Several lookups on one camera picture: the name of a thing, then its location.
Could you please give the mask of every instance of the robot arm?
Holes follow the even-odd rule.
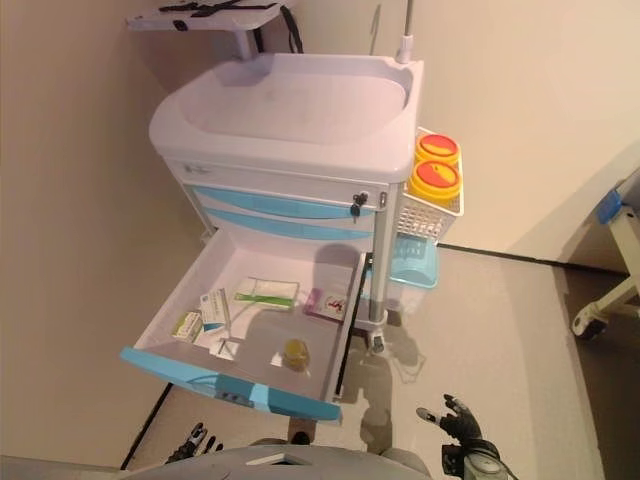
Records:
[[[442,446],[444,473],[464,480],[507,480],[508,475],[516,478],[500,460],[496,446],[482,438],[480,425],[469,408],[448,394],[444,395],[444,400],[454,415],[440,416],[426,408],[416,410],[420,418],[438,425],[460,442],[460,445]]]

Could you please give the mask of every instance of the black strap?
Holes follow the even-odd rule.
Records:
[[[226,2],[216,3],[214,5],[207,5],[198,2],[179,3],[177,5],[167,5],[158,8],[162,13],[167,12],[195,12],[192,17],[210,17],[211,15],[221,10],[268,10],[275,7],[276,3],[269,3],[267,5],[236,5],[242,0],[227,0]]]
[[[262,37],[262,30],[260,27],[253,31],[253,39],[256,41],[256,49],[258,53],[264,53],[264,38]]]
[[[198,8],[198,2],[179,3],[178,5],[167,5],[165,7],[158,8],[161,12],[188,12]]]
[[[296,45],[297,53],[304,53],[304,48],[302,48],[302,38],[300,38],[300,30],[298,30],[298,24],[296,23],[296,19],[293,18],[291,10],[289,10],[284,5],[281,5],[280,13],[282,13],[282,17],[284,18],[284,21],[287,24],[287,28],[289,29],[289,48],[293,53],[296,53],[296,51],[293,49],[293,45],[291,44],[291,39],[293,38],[293,42]]]

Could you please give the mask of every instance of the orange lid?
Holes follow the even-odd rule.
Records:
[[[458,144],[444,135],[425,135],[420,139],[420,147],[432,155],[449,157],[458,153]]]
[[[416,168],[416,175],[427,185],[451,188],[460,181],[458,171],[444,162],[424,162]]]

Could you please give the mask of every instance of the keyhole lock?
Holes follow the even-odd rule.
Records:
[[[353,223],[356,223],[356,220],[360,216],[360,207],[367,203],[369,198],[369,194],[367,192],[356,193],[353,196],[353,204],[349,211],[351,212],[351,216],[353,217]]]

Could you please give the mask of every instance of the caster wheel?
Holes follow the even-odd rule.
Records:
[[[591,340],[607,328],[607,318],[598,311],[595,303],[584,307],[571,324],[571,330],[580,340]]]
[[[384,353],[385,342],[381,331],[368,332],[367,341],[371,353],[374,355],[382,355]]]

